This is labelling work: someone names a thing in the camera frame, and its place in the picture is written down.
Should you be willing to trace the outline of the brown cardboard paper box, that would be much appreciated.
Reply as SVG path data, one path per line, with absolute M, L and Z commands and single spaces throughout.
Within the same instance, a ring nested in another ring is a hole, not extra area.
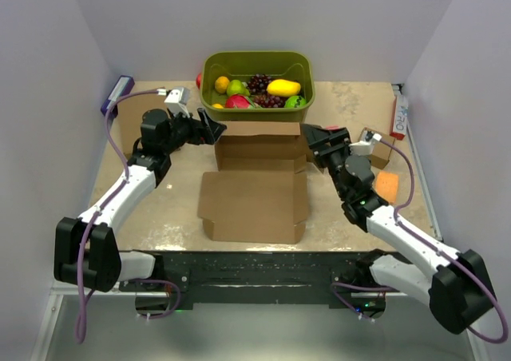
M 296 244 L 310 214 L 297 122 L 229 121 L 202 176 L 198 217 L 214 241 Z

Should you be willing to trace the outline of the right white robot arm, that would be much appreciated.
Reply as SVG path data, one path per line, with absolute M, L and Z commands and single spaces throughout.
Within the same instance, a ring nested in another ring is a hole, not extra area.
M 374 190 L 369 156 L 382 142 L 365 132 L 353 142 L 347 129 L 301 126 L 314 162 L 327 169 L 345 217 L 364 232 L 385 241 L 404 261 L 378 254 L 355 275 L 364 291 L 390 288 L 425 304 L 448 332 L 469 330 L 491 309 L 500 312 L 485 262 L 476 252 L 460 252 L 404 219 L 399 209 Z

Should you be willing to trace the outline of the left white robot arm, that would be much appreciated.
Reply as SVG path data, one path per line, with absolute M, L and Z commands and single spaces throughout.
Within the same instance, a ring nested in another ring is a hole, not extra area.
M 53 263 L 56 280 L 99 292 L 135 279 L 148 291 L 164 285 L 165 271 L 156 266 L 156 257 L 120 251 L 116 234 L 164 179 L 171 168 L 171 153 L 185 144 L 214 145 L 227 128 L 204 109 L 199 109 L 198 115 L 170 116 L 163 109 L 143 115 L 141 135 L 131 156 L 122 159 L 125 169 L 114 185 L 80 216 L 58 222 Z

